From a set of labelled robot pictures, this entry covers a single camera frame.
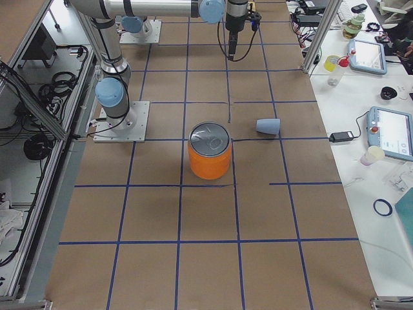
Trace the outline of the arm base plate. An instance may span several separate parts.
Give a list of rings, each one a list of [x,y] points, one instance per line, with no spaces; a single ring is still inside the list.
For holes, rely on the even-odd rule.
[[[121,45],[149,45],[158,44],[161,36],[162,21],[158,19],[147,19],[140,23],[138,29],[131,26],[122,30],[120,36]]]
[[[93,140],[96,143],[144,142],[149,110],[149,101],[132,101],[125,119],[120,118],[116,121],[108,118],[99,122]]]

